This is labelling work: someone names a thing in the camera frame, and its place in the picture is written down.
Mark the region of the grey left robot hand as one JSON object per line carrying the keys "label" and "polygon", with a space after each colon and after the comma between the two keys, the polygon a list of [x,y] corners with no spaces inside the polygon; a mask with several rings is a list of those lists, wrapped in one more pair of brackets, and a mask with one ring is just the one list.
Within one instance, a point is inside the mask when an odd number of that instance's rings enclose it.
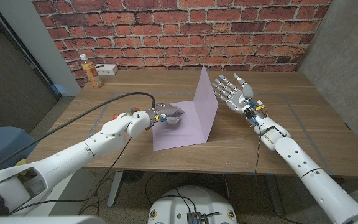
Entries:
{"label": "grey left robot hand", "polygon": [[151,127],[154,123],[177,124],[180,122],[184,111],[168,103],[159,103],[156,104],[155,108],[147,110],[146,113],[150,118]]}

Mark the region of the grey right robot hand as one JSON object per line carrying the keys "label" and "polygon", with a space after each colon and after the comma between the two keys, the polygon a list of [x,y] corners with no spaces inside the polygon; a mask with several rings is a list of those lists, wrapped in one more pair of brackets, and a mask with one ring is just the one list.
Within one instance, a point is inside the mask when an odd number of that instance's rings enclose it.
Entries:
{"label": "grey right robot hand", "polygon": [[242,115],[247,119],[257,116],[256,104],[251,101],[254,97],[252,87],[236,73],[233,74],[235,80],[240,84],[236,87],[224,75],[212,82],[214,95],[216,98],[225,102],[225,104],[235,113]]}

